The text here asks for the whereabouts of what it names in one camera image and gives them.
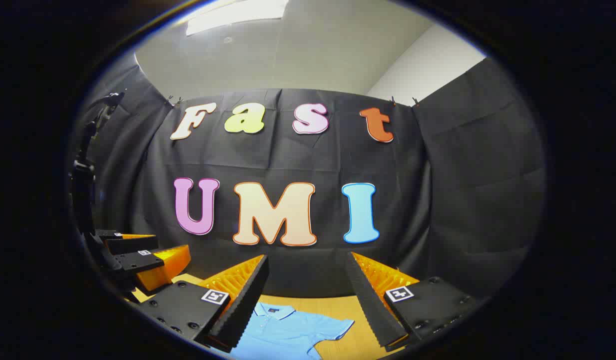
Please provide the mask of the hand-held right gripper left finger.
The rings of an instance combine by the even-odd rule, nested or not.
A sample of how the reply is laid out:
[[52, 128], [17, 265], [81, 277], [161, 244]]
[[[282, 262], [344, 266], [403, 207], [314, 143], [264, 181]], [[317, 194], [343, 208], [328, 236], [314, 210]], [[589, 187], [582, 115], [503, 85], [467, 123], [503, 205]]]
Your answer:
[[138, 309], [177, 337], [229, 353], [238, 345], [268, 276], [268, 257], [262, 254], [197, 283], [168, 284]]

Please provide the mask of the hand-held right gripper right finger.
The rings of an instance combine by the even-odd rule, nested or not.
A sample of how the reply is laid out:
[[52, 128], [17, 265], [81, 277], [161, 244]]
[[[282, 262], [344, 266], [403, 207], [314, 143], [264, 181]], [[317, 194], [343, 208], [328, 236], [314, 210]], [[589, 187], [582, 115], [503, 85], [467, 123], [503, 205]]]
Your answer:
[[386, 350], [436, 337], [482, 304], [481, 298], [440, 276], [416, 279], [353, 251], [346, 255], [345, 267], [363, 314]]

